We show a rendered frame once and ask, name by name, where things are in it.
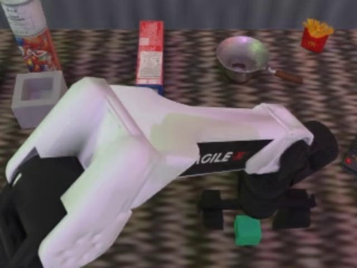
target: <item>french fries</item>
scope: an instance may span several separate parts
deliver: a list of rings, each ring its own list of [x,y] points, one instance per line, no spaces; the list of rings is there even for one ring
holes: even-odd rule
[[[308,18],[303,25],[307,28],[309,34],[314,38],[320,38],[334,33],[334,28],[324,22],[320,22],[312,18]]]

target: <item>red box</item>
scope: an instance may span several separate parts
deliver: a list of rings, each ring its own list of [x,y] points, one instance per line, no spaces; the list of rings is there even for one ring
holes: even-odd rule
[[[136,85],[163,95],[163,22],[141,21]]]
[[[312,37],[308,32],[308,29],[305,27],[302,35],[301,46],[304,49],[309,49],[313,52],[319,53],[324,49],[328,38],[329,35],[325,35],[319,38]]]

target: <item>woven rug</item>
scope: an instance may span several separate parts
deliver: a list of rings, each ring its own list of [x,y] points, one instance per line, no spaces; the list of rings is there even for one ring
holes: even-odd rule
[[[270,49],[270,64],[305,79],[295,85],[271,75],[246,85],[230,83],[217,67],[215,48],[231,35],[250,35]],[[53,38],[68,85],[84,76],[110,84],[133,85],[135,31],[54,31]],[[253,107],[279,103],[301,121],[316,119],[330,127],[343,153],[357,135],[357,31],[337,31],[324,52],[300,48],[294,31],[167,31],[166,97],[195,106]],[[22,131],[10,109],[17,73],[26,72],[9,31],[0,31],[0,179],[7,160],[30,131]],[[272,231],[262,222],[256,247],[234,244],[234,213],[225,214],[224,231],[207,231],[196,212],[204,189],[233,197],[232,174],[178,179],[134,211],[115,245],[87,267],[122,268],[352,268],[357,267],[357,178],[338,161],[298,188],[315,193],[317,208],[309,229]]]

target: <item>red french fry container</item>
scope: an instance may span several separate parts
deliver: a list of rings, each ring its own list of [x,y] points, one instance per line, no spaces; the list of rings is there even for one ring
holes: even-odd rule
[[[320,53],[326,44],[329,35],[325,35],[323,37],[315,38],[310,35],[308,29],[305,27],[302,35],[301,46],[304,49],[311,50],[316,53]]]

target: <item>red letter x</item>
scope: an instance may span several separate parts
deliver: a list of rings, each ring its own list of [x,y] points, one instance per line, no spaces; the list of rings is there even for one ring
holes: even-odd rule
[[[236,156],[233,158],[233,160],[242,160],[243,156],[245,155],[246,152],[238,152]]]

